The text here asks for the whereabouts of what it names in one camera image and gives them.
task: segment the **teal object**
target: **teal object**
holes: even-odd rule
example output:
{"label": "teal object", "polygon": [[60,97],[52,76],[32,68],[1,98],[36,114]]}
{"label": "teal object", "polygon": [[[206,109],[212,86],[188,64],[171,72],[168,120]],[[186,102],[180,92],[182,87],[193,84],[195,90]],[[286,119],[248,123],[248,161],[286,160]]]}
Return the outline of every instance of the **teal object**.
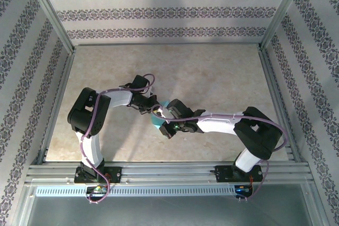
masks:
{"label": "teal object", "polygon": [[[169,101],[160,102],[160,104],[161,104],[163,107],[167,107],[169,103],[170,103]],[[158,128],[158,129],[159,129],[160,126],[165,122],[165,120],[158,119],[157,117],[153,116],[153,114],[151,114],[150,118],[151,118],[151,120],[152,120],[152,124],[153,124],[156,128]]]}

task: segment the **wall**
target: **wall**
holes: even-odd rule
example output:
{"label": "wall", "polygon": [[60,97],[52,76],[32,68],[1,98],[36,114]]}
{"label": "wall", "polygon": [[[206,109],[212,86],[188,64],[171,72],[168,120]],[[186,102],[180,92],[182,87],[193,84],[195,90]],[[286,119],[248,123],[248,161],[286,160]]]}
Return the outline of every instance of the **wall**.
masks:
{"label": "wall", "polygon": [[338,0],[293,0],[267,48],[331,225],[339,225],[338,18]]}
{"label": "wall", "polygon": [[68,53],[37,0],[0,0],[0,225],[11,225]]}
{"label": "wall", "polygon": [[281,0],[50,0],[74,45],[260,42]]}

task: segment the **mounting plate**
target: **mounting plate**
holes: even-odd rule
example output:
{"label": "mounting plate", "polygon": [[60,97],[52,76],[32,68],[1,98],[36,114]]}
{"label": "mounting plate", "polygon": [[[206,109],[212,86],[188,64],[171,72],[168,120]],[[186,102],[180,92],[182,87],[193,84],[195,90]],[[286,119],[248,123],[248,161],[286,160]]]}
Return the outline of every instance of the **mounting plate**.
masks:
{"label": "mounting plate", "polygon": [[[110,183],[120,183],[122,167],[104,167],[104,174],[111,176]],[[92,183],[106,183],[105,179],[101,178],[100,181],[85,174],[81,167],[77,167],[75,171],[74,184],[92,184]]]}
{"label": "mounting plate", "polygon": [[261,182],[263,180],[260,165],[255,165],[250,172],[241,178],[234,177],[232,165],[217,165],[213,173],[216,175],[217,183],[250,182],[250,177],[253,178],[253,182]]}

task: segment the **marble floor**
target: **marble floor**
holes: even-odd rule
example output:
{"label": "marble floor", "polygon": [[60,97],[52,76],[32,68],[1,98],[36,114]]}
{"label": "marble floor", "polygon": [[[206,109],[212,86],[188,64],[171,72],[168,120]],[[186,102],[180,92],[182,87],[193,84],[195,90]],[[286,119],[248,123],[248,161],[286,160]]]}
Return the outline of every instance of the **marble floor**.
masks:
{"label": "marble floor", "polygon": [[[180,99],[192,110],[233,113],[257,107],[276,121],[255,45],[157,44],[77,47],[47,161],[81,160],[67,114],[84,87],[102,91],[153,73],[158,101]],[[170,140],[129,107],[116,107],[100,132],[106,161],[233,161],[244,149],[223,133],[177,133]],[[271,160],[288,160],[285,149]]]}

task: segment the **robotic arm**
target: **robotic arm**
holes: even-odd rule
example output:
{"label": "robotic arm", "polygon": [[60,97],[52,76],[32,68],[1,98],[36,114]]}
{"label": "robotic arm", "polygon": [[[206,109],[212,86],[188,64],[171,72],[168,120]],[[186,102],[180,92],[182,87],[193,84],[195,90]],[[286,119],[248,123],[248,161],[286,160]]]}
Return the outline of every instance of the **robotic arm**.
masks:
{"label": "robotic arm", "polygon": [[[132,83],[121,87],[132,89],[144,88],[148,84],[148,79],[137,75]],[[99,146],[99,131],[103,126],[107,110],[124,105],[139,110],[141,114],[146,114],[151,113],[155,105],[159,105],[157,96],[151,92],[151,88],[148,88],[146,91],[108,92],[100,97],[93,127],[87,138],[84,138],[82,141],[81,138],[90,125],[93,107],[98,94],[93,89],[83,89],[67,118],[68,123],[71,124],[72,129],[76,132],[79,141],[83,143],[86,158],[83,156],[81,166],[77,169],[77,174],[85,176],[85,183],[98,183],[102,181],[101,176],[93,170],[87,159],[97,170],[104,173],[104,159]],[[159,128],[161,133],[169,139],[178,131],[191,133],[222,132],[237,135],[246,149],[234,161],[232,171],[228,177],[239,182],[244,179],[244,176],[251,173],[253,167],[260,160],[270,158],[282,135],[281,130],[271,124],[240,117],[249,116],[270,121],[267,116],[254,107],[248,107],[244,112],[229,114],[230,117],[227,118],[218,117],[218,114],[205,110],[193,112],[180,100],[175,99],[166,108],[157,109],[154,113],[159,116],[176,119],[175,122],[164,121]],[[199,117],[199,119],[191,120],[190,118],[192,117]]]}

